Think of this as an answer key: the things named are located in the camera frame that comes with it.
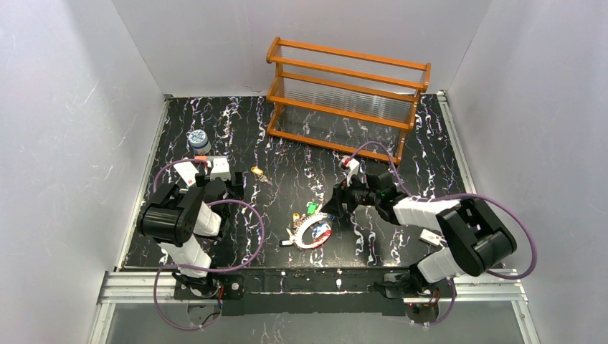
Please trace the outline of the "green tag key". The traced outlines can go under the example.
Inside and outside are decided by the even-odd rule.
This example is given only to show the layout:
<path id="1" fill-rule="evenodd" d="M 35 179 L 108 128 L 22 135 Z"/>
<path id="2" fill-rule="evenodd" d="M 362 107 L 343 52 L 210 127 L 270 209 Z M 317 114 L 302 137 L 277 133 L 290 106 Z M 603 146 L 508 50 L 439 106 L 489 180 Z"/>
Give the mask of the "green tag key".
<path id="1" fill-rule="evenodd" d="M 318 204 L 316 202 L 308 202 L 307 206 L 307 214 L 314 214 L 317 211 Z"/>

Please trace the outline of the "blue tag key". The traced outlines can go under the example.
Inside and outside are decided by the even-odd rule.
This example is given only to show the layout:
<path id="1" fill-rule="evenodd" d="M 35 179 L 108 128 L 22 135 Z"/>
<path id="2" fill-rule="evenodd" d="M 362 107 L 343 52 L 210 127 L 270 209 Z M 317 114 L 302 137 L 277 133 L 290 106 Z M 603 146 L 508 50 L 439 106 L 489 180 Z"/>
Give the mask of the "blue tag key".
<path id="1" fill-rule="evenodd" d="M 325 235 L 328 231 L 331 232 L 331 229 L 327 226 L 317 226 L 314 228 L 312 235 L 314 238 L 318 238 Z"/>

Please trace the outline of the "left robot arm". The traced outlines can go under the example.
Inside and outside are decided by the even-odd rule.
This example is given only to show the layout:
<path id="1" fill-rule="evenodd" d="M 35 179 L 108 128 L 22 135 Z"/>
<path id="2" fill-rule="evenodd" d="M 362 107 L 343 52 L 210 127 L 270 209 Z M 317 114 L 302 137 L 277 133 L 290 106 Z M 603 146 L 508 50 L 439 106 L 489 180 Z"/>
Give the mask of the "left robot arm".
<path id="1" fill-rule="evenodd" d="M 240 171 L 231 173 L 226 181 L 198 175 L 195 185 L 187 191 L 175 183 L 163 183 L 138 215 L 136 230 L 154 240 L 179 266 L 173 276 L 180 283 L 205 293 L 213 279 L 208 272 L 189 266 L 209 268 L 212 259 L 196 238 L 218 238 L 227 228 L 229 205 L 212 206 L 211 202 L 241 200 L 243 196 L 244 177 Z"/>

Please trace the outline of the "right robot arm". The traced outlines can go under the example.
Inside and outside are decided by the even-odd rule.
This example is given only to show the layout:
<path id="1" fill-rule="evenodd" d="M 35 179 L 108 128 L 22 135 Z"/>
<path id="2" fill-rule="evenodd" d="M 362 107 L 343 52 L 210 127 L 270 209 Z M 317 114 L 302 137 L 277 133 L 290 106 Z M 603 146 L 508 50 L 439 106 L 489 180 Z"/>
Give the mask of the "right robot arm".
<path id="1" fill-rule="evenodd" d="M 426 287 L 461 274 L 478 276 L 517 250 L 514 236 L 482 199 L 418 201 L 399 191 L 386 171 L 337 183 L 321 211 L 338 218 L 373 206 L 386 222 L 438 231 L 447 247 L 409 267 L 409 283 Z"/>

